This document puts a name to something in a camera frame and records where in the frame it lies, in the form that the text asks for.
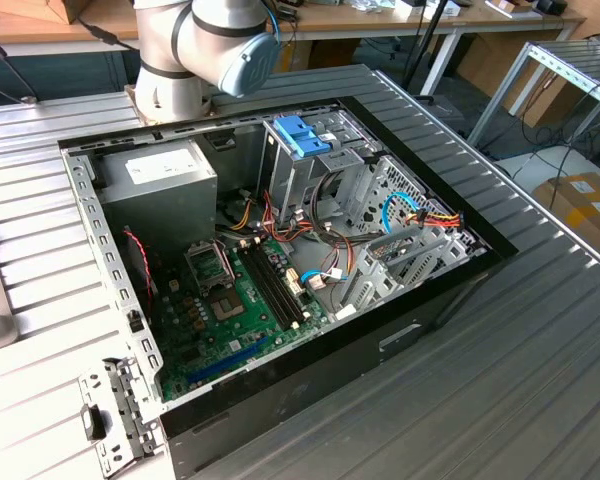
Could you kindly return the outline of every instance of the red cable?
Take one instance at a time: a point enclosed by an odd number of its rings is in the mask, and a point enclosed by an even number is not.
[[[128,230],[123,230],[123,232],[133,240],[138,248],[140,249],[140,254],[142,255],[142,261],[144,262],[144,271],[147,274],[147,295],[149,295],[149,308],[151,308],[151,299],[153,295],[151,293],[151,271],[149,270],[149,261],[147,260],[147,252],[145,252],[144,247],[138,237],[136,237],[133,233]]]

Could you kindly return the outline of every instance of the yellow wire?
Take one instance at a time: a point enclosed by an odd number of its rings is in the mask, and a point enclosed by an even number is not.
[[[234,225],[233,227],[230,227],[231,230],[240,230],[242,228],[244,228],[247,223],[249,223],[249,212],[251,211],[251,199],[247,200],[247,207],[244,211],[244,215],[242,216],[242,220],[240,220],[240,223]]]

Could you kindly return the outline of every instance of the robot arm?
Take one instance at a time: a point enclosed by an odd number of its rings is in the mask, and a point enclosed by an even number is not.
[[[136,104],[149,119],[201,117],[203,81],[236,97],[258,90],[279,45],[260,0],[136,0],[142,67]]]

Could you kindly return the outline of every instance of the cardboard box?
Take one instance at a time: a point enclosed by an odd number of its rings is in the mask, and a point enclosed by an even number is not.
[[[0,0],[0,12],[69,24],[91,0]]]
[[[524,0],[489,0],[489,3],[507,13],[526,13],[533,10],[533,6]]]
[[[555,179],[540,185],[533,196],[547,209],[551,204]],[[580,238],[600,252],[600,176],[583,173],[563,177],[551,209]]]

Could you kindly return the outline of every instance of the slotted metal surface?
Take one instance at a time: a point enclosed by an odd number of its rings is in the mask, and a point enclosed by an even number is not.
[[[539,42],[528,55],[600,102],[600,42]]]
[[[225,111],[355,95],[521,254],[447,327],[200,472],[202,479],[600,479],[600,262],[362,66],[272,77]],[[59,138],[138,125],[122,94],[0,108],[0,478],[100,478],[75,383],[124,353]],[[157,456],[121,478],[172,478]]]

